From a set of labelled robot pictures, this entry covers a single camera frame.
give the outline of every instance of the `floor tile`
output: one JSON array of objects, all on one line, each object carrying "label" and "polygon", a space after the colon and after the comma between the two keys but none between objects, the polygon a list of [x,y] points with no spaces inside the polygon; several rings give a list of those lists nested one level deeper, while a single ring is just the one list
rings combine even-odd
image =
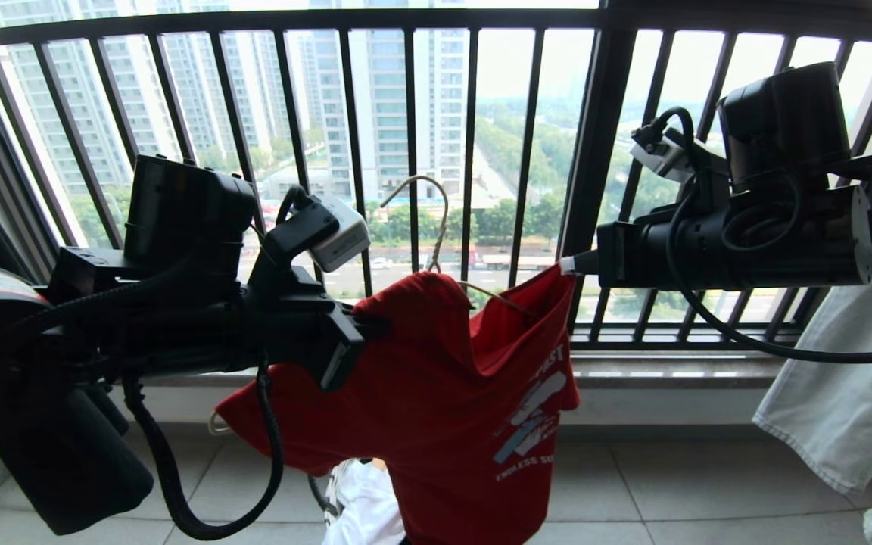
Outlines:
[{"label": "floor tile", "polygon": [[641,523],[544,523],[528,545],[652,545]]},{"label": "floor tile", "polygon": [[[153,462],[153,455],[150,454],[148,445],[145,441],[138,441],[136,438],[129,439],[127,443],[130,445],[132,452],[139,456],[143,465],[153,475],[155,483],[149,496],[138,507],[117,516],[169,520],[170,512],[167,511],[167,505],[163,502],[164,495],[160,492],[160,480],[157,477],[156,465]],[[206,441],[196,441],[196,439],[189,438],[170,439],[170,449],[173,450],[174,459],[177,461],[180,483],[183,486],[184,496],[187,497],[187,500],[190,500],[198,481],[204,476],[207,466],[210,465],[210,461],[214,458],[217,450],[221,448],[221,444],[221,441],[212,441],[211,439]],[[7,480],[0,487],[0,507],[32,510],[32,505],[14,479]]]},{"label": "floor tile", "polygon": [[647,521],[852,509],[785,445],[644,443],[612,449]]},{"label": "floor tile", "polygon": [[[270,472],[267,456],[238,438],[229,438],[194,492],[191,508],[204,520],[235,520],[255,506]],[[285,468],[278,493],[257,520],[318,523],[324,518],[308,489],[305,474]]]},{"label": "floor tile", "polygon": [[639,521],[606,445],[560,442],[554,454],[547,521]]},{"label": "floor tile", "polygon": [[857,512],[647,523],[655,545],[865,545]]},{"label": "floor tile", "polygon": [[847,500],[854,504],[858,509],[870,509],[872,507],[872,481],[866,487],[866,490],[859,494],[847,494]]},{"label": "floor tile", "polygon": [[34,512],[0,508],[0,545],[161,545],[171,528],[170,521],[113,518],[58,536]]},{"label": "floor tile", "polygon": [[[325,538],[325,524],[253,523],[227,539],[211,541],[222,545],[319,545]],[[173,529],[166,545],[200,545],[193,537]]]}]

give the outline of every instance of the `car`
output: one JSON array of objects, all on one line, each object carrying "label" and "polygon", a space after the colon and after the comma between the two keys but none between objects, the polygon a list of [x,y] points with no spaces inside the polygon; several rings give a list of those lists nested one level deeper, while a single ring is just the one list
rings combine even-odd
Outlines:
[{"label": "car", "polygon": [[387,257],[377,257],[369,262],[369,268],[373,270],[391,269],[394,263]]}]

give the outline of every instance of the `clothes hanger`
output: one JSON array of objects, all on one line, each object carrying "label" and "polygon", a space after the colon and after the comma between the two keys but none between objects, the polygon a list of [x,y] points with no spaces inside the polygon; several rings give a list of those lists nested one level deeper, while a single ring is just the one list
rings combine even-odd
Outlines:
[{"label": "clothes hanger", "polygon": [[[439,264],[439,252],[440,249],[443,247],[443,238],[446,237],[446,221],[447,217],[450,215],[450,197],[447,197],[446,190],[443,189],[443,184],[440,184],[439,182],[436,182],[435,179],[432,179],[431,177],[425,175],[415,175],[407,177],[407,179],[403,180],[403,182],[399,184],[396,189],[392,190],[392,193],[388,194],[388,197],[385,197],[385,199],[378,205],[378,207],[385,207],[385,205],[390,203],[390,201],[394,199],[394,197],[397,196],[404,187],[408,186],[410,183],[418,182],[418,180],[421,179],[435,185],[436,189],[439,189],[440,195],[443,196],[443,219],[440,221],[439,224],[439,234],[436,235],[436,245],[433,246],[432,258],[429,259],[429,266],[426,267],[426,270],[436,269],[437,273],[442,273],[443,270]],[[530,310],[526,310],[526,308],[524,307],[520,307],[519,304],[513,303],[513,301],[506,299],[506,297],[501,296],[501,294],[493,293],[491,292],[491,290],[481,288],[480,286],[474,285],[470,282],[463,282],[462,280],[456,280],[456,283],[463,288],[470,288],[478,292],[488,294],[488,296],[502,301],[508,307],[519,310],[520,313],[524,313],[530,317],[537,318],[536,314],[531,313]]]}]

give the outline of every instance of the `balcony railing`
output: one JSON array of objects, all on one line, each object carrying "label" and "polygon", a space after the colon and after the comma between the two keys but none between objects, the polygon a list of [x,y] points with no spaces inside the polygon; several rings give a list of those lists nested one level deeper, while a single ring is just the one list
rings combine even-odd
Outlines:
[{"label": "balcony railing", "polygon": [[[287,117],[287,131],[291,137],[291,152],[294,155],[294,168],[297,171],[297,181],[305,189],[313,185],[310,180],[311,169],[306,165],[310,149],[306,148],[304,131],[301,121],[301,103],[297,93],[298,74],[290,70],[293,63],[288,51],[287,35],[294,31],[328,31],[335,36],[337,58],[340,60],[340,90],[343,104],[344,123],[339,131],[346,131],[346,140],[350,149],[350,162],[345,165],[349,170],[350,182],[353,187],[353,204],[357,210],[367,214],[367,204],[377,198],[376,195],[366,196],[363,180],[363,151],[360,149],[360,131],[364,120],[357,104],[357,73],[353,72],[353,42],[352,37],[367,29],[390,29],[401,34],[401,58],[404,60],[404,94],[405,131],[406,131],[406,172],[414,175],[421,170],[419,166],[419,112],[418,84],[416,84],[416,36],[418,32],[430,29],[463,29],[468,33],[464,61],[466,73],[465,93],[461,97],[465,101],[464,127],[462,131],[462,220],[459,233],[459,248],[470,248],[474,243],[474,155],[475,155],[475,121],[478,117],[478,59],[480,59],[482,32],[494,29],[527,29],[532,35],[530,52],[530,76],[526,87],[526,107],[522,130],[522,145],[520,145],[519,172],[515,177],[515,211],[513,211],[513,228],[509,236],[509,272],[506,274],[506,285],[513,286],[522,279],[520,272],[520,257],[524,244],[525,221],[528,214],[529,195],[531,193],[531,157],[535,144],[535,123],[539,117],[540,74],[542,73],[544,36],[555,29],[584,29],[594,32],[588,55],[587,76],[584,88],[581,90],[581,109],[579,110],[578,127],[575,130],[575,148],[572,151],[571,169],[568,172],[566,192],[561,196],[563,201],[563,218],[558,244],[551,251],[551,257],[571,255],[591,248],[594,229],[599,219],[630,220],[634,214],[646,210],[636,210],[639,200],[647,200],[645,195],[643,171],[637,162],[630,162],[630,168],[620,173],[621,179],[615,179],[618,173],[612,170],[612,155],[615,153],[615,142],[619,139],[619,123],[624,120],[622,108],[626,94],[636,92],[644,99],[640,120],[647,123],[654,117],[656,111],[665,103],[663,89],[669,79],[681,82],[683,65],[693,66],[695,59],[689,59],[688,51],[682,51],[685,58],[680,58],[678,49],[684,34],[688,31],[709,31],[717,33],[717,55],[714,68],[710,68],[710,79],[694,80],[690,76],[688,86],[702,86],[705,91],[696,102],[702,104],[702,113],[698,120],[698,137],[709,138],[712,134],[715,115],[715,105],[724,92],[729,90],[730,72],[736,69],[736,55],[746,55],[749,62],[749,48],[755,44],[743,44],[753,40],[755,36],[777,36],[778,53],[775,62],[768,66],[767,73],[757,77],[768,76],[786,66],[802,61],[797,51],[806,44],[809,37],[827,37],[835,40],[835,54],[831,58],[817,60],[834,60],[841,76],[841,82],[847,83],[852,77],[844,79],[845,71],[852,55],[858,46],[872,42],[872,11],[857,8],[824,7],[820,3],[809,2],[740,2],[718,6],[714,3],[699,3],[667,0],[622,0],[610,2],[595,10],[321,10],[321,11],[221,11],[221,13],[190,13],[190,14],[152,14],[141,17],[110,17],[100,20],[70,20],[48,22],[24,26],[0,28],[0,51],[14,46],[24,46],[34,51],[35,62],[42,71],[45,80],[45,92],[51,98],[55,108],[56,118],[68,142],[72,161],[82,175],[86,186],[84,195],[88,195],[95,208],[95,220],[103,235],[101,244],[112,248],[121,248],[122,217],[125,210],[115,210],[111,200],[104,193],[104,182],[100,180],[95,159],[90,156],[90,144],[84,142],[82,129],[77,126],[76,113],[70,104],[70,98],[64,92],[64,84],[58,69],[58,59],[52,51],[51,42],[81,41],[88,45],[84,51],[89,51],[91,63],[99,76],[99,86],[107,101],[115,134],[122,145],[122,152],[132,163],[136,155],[142,152],[135,138],[135,127],[131,126],[130,117],[125,108],[121,86],[117,82],[117,74],[111,66],[111,56],[106,45],[108,40],[117,37],[142,38],[148,47],[152,58],[152,71],[156,75],[159,89],[155,89],[163,97],[166,106],[165,120],[173,138],[176,139],[176,153],[179,158],[200,159],[203,149],[198,149],[189,132],[185,117],[193,114],[189,104],[182,100],[183,86],[179,86],[179,71],[183,68],[174,66],[177,62],[167,51],[167,39],[180,33],[198,33],[207,41],[205,51],[209,52],[209,60],[219,75],[220,91],[223,97],[223,111],[229,124],[233,149],[238,158],[239,172],[255,182],[256,166],[253,164],[249,149],[249,138],[246,137],[245,120],[238,110],[238,90],[242,89],[240,77],[235,75],[229,59],[229,50],[225,47],[225,37],[236,31],[251,31],[267,37],[273,37],[274,51],[271,62],[277,61],[279,67],[277,84],[283,89],[284,113]],[[653,38],[651,46],[656,49],[654,62],[648,65],[636,65],[637,49],[648,45],[646,38]],[[864,62],[869,65],[870,58]],[[869,68],[870,82],[864,84],[866,92],[855,97],[857,114],[852,120],[851,141],[854,152],[872,151],[872,66]],[[41,214],[39,225],[49,226],[56,234],[56,244],[78,245],[83,243],[83,236],[77,234],[76,217],[68,210],[69,204],[64,203],[64,197],[58,191],[56,172],[53,172],[48,160],[39,153],[42,144],[38,142],[35,128],[28,121],[28,106],[25,100],[20,100],[21,89],[14,88],[14,76],[10,76],[9,68],[4,66],[0,55],[0,176],[9,179],[9,183],[20,184],[26,199],[34,204],[36,213]],[[639,73],[644,73],[647,82],[641,82]],[[640,86],[644,89],[631,89]],[[219,133],[228,128],[217,127]],[[323,148],[329,148],[326,142]],[[623,183],[620,201],[617,196],[608,197],[613,183]],[[409,193],[409,225],[410,225],[410,259],[411,270],[421,269],[421,261],[425,261],[425,252],[421,251],[421,197],[419,190],[411,186]],[[259,207],[256,221],[264,224],[264,213]],[[42,262],[48,262],[54,248],[37,248]],[[361,293],[373,292],[373,268],[371,254],[374,251],[363,252],[360,259]],[[458,276],[462,280],[470,279],[475,268],[471,252],[459,252]],[[326,280],[319,270],[315,270],[320,282],[332,283]],[[802,332],[810,315],[816,310],[824,290],[819,288],[762,290],[761,293],[746,290],[738,294],[701,293],[710,300],[713,310],[724,314],[731,324],[740,330],[748,332],[757,338],[769,341],[793,342]],[[634,313],[627,319],[619,314],[609,312],[613,301],[623,301],[629,297],[633,301]],[[616,293],[612,289],[601,287],[596,279],[586,279],[579,283],[575,292],[575,305],[571,311],[571,331],[574,346],[581,350],[716,350],[734,349],[726,338],[722,338],[708,325],[696,321],[696,315],[688,306],[680,307],[678,313],[671,313],[667,319],[656,317],[664,294],[655,290],[643,290],[629,294]],[[762,299],[764,303],[758,311],[750,313],[750,304]]]}]

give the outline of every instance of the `red t-shirt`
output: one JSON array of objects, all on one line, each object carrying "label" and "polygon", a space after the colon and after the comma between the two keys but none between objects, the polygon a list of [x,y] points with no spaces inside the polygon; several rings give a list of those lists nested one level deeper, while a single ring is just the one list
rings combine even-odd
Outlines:
[{"label": "red t-shirt", "polygon": [[[550,497],[559,411],[579,397],[568,358],[574,279],[560,268],[504,292],[469,317],[449,276],[418,272],[357,304],[388,318],[345,385],[322,393],[299,366],[271,366],[285,462],[322,475],[349,458],[388,466],[414,545],[526,542]],[[254,383],[217,407],[270,455]]]}]

